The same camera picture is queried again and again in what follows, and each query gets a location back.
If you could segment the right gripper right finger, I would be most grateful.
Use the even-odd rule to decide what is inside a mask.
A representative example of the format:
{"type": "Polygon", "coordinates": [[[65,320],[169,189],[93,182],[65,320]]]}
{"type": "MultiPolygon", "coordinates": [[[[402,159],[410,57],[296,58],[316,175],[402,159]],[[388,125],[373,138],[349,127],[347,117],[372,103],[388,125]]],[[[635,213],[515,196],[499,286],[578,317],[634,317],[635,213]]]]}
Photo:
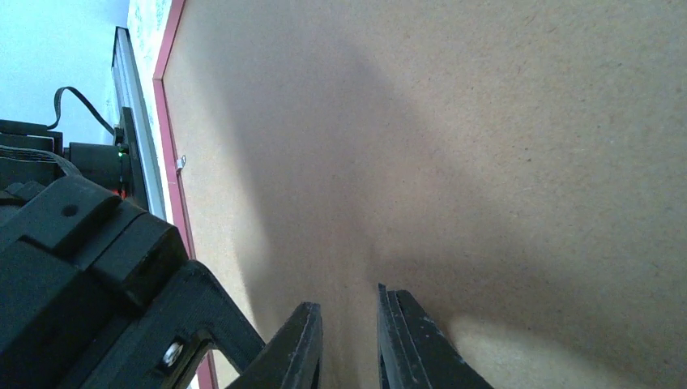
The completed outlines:
{"type": "Polygon", "coordinates": [[[381,388],[490,388],[407,290],[378,286],[381,388]]]}

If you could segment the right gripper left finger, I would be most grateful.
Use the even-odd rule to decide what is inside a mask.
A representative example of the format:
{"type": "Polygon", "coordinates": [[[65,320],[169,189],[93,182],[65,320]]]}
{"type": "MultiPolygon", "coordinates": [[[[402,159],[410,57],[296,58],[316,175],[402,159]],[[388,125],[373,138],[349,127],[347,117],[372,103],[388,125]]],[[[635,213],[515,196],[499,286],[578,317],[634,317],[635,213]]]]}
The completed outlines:
{"type": "Polygon", "coordinates": [[[321,306],[303,302],[231,388],[318,388],[323,355],[321,306]]]}

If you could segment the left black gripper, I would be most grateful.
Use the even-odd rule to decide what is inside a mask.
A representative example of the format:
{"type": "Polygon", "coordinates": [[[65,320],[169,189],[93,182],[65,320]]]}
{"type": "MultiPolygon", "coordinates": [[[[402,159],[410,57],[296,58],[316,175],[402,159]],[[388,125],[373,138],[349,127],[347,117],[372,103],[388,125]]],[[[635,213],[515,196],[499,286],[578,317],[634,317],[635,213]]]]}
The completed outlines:
{"type": "Polygon", "coordinates": [[[184,387],[264,345],[174,225],[82,177],[1,193],[2,387],[184,387]]]}

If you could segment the pink wooden picture frame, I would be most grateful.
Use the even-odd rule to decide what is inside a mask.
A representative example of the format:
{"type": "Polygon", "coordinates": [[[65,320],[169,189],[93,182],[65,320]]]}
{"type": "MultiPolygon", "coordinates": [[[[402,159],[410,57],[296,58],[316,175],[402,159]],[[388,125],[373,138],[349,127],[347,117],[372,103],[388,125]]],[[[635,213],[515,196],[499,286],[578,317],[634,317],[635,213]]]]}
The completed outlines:
{"type": "Polygon", "coordinates": [[[180,231],[186,251],[191,259],[195,258],[193,235],[186,206],[181,170],[186,158],[177,154],[169,103],[164,85],[164,73],[169,64],[173,44],[184,11],[184,0],[172,0],[169,14],[161,36],[160,50],[152,75],[152,88],[155,97],[156,113],[161,135],[161,155],[164,162],[163,187],[169,190],[170,202],[168,215],[180,231]]]}

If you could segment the brown cardboard backing board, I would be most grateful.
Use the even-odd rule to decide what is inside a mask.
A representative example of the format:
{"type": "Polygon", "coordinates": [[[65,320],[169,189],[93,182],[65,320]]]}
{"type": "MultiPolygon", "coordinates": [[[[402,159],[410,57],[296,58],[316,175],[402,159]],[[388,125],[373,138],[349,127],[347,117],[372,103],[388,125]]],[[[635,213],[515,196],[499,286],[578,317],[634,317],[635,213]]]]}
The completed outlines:
{"type": "Polygon", "coordinates": [[[188,1],[164,75],[194,255],[265,339],[377,286],[499,388],[686,385],[683,1],[188,1]]]}

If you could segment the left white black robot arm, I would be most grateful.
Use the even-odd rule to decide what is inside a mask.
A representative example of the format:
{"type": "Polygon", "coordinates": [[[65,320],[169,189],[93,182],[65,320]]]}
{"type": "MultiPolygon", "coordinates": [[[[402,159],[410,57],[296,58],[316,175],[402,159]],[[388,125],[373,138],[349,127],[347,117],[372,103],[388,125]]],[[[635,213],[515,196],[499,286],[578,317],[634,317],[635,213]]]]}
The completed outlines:
{"type": "Polygon", "coordinates": [[[181,388],[209,348],[264,388],[264,342],[176,227],[136,194],[130,121],[101,160],[55,125],[1,124],[1,385],[181,388]]]}

